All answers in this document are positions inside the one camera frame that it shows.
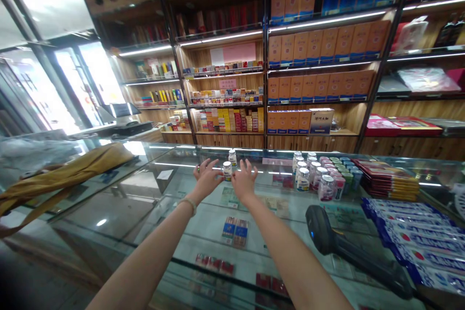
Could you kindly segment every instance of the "hand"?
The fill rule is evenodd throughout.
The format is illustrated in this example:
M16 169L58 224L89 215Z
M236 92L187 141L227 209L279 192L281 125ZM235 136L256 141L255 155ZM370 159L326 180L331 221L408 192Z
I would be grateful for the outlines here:
M210 162L208 158L200 166L197 165L194 168L194 177L197 179L197 184L186 197L194 200L197 206L224 180L223 171L213 169L218 161L216 159Z
M240 166L241 170L234 172L231 182L234 187L234 191L236 192L236 196L245 205L244 200L246 200L247 197L255 195L254 186L255 179L258 176L258 170L254 166L253 170L255 172L252 174L252 165L249 160L246 160L246 164L244 164L243 160L241 160Z

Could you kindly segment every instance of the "barcode scanner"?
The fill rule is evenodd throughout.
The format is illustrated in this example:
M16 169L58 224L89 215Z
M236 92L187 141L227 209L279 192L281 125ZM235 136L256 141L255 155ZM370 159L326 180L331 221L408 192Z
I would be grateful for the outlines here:
M389 263L381 261L351 243L345 236L334 232L326 211L318 205L309 206L305 218L311 239L321 254L338 255L402 299L413 297L413 289L408 277L396 261Z

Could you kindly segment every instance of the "bracelet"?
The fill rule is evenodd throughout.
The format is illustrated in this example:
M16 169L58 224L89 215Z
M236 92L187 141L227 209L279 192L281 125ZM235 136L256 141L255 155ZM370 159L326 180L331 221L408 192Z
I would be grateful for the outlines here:
M192 216L195 216L195 214L197 213L197 205L195 204L195 202L189 198L183 198L182 200L178 202L178 204L180 204L181 202L190 203L192 205L192 208L194 209L194 213L192 214Z

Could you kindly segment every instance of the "liquor bottle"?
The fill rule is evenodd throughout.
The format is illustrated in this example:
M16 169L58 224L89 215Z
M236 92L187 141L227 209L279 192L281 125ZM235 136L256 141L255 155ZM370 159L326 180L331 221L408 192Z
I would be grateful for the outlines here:
M456 16L457 16L456 13L451 14L447 24L441 28L436 38L436 42L434 43L434 46L433 46L434 48L446 47L448 45L450 33L452 32L452 29L454 28L454 20Z
M447 46L455 45L455 43L457 42L457 39L460 36L460 33L462 32L464 24L465 24L465 12L462 12L462 15L460 16L458 22L454 24L454 27L450 31Z

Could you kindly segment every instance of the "tiled floor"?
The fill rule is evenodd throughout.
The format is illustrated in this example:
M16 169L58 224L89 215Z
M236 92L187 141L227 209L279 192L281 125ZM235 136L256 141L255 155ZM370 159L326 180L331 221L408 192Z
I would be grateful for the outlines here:
M17 294L17 309L83 310L94 294L27 261L0 241L0 273Z

